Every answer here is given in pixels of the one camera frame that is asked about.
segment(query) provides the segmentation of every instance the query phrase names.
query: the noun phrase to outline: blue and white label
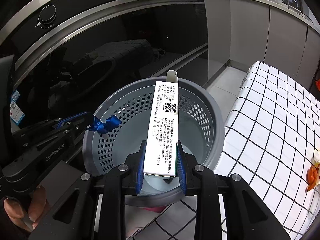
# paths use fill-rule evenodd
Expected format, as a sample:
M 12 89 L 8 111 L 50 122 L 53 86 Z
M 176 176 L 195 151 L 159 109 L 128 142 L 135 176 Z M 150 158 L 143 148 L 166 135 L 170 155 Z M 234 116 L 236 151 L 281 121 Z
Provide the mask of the blue and white label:
M 19 96 L 20 96 L 20 93 L 18 92 L 18 90 L 15 90 L 15 92 L 13 92 L 11 98 L 13 101 L 17 102 Z
M 10 117 L 18 125 L 24 117 L 24 113 L 18 107 L 15 101 L 10 103 Z

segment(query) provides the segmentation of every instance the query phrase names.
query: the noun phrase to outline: white box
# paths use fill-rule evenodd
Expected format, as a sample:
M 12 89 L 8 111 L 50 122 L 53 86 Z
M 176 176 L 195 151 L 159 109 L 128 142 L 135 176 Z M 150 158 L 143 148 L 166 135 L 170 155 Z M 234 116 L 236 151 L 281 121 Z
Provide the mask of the white box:
M 157 81 L 148 130 L 144 174 L 175 177 L 178 106 L 178 83 Z

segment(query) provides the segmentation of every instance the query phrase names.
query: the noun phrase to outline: gray cabinet door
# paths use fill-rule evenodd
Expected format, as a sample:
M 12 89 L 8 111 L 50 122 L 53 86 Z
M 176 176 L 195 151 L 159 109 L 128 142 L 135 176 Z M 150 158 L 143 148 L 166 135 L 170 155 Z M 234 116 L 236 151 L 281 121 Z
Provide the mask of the gray cabinet door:
M 308 26 L 308 35 L 296 81 L 309 89 L 320 58 L 320 35 Z
M 271 7 L 264 63 L 295 79 L 302 59 L 306 33 L 305 23 Z
M 264 59 L 268 40 L 269 6 L 252 0 L 230 0 L 230 11 L 230 59 L 249 69 L 253 63 Z
M 230 57 L 230 0 L 204 0 L 208 26 L 208 79 Z

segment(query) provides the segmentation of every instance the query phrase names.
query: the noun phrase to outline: table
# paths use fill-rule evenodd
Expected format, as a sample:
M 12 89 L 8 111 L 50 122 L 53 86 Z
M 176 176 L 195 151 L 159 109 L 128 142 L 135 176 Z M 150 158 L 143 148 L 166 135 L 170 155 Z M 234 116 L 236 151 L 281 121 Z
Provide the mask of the table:
M 318 189 L 306 192 L 306 173 L 320 150 L 320 102 L 276 68 L 248 70 L 225 122 L 225 143 L 214 172 L 238 173 L 266 203 L 291 239 L 298 240 L 319 211 Z M 227 227 L 219 195 L 222 239 Z M 134 236 L 193 239 L 196 196 L 168 206 Z

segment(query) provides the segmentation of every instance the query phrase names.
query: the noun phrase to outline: blue knot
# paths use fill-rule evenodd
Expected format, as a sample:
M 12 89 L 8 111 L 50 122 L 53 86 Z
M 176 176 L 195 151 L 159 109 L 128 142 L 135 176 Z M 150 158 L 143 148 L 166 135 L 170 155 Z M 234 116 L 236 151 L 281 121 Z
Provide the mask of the blue knot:
M 108 132 L 111 132 L 114 128 L 118 128 L 119 125 L 122 122 L 115 116 L 112 115 L 108 119 L 106 119 L 106 122 L 101 122 L 98 117 L 93 117 L 93 122 L 90 125 L 89 128 L 87 128 L 88 131 L 97 131 L 100 134 L 106 134 Z

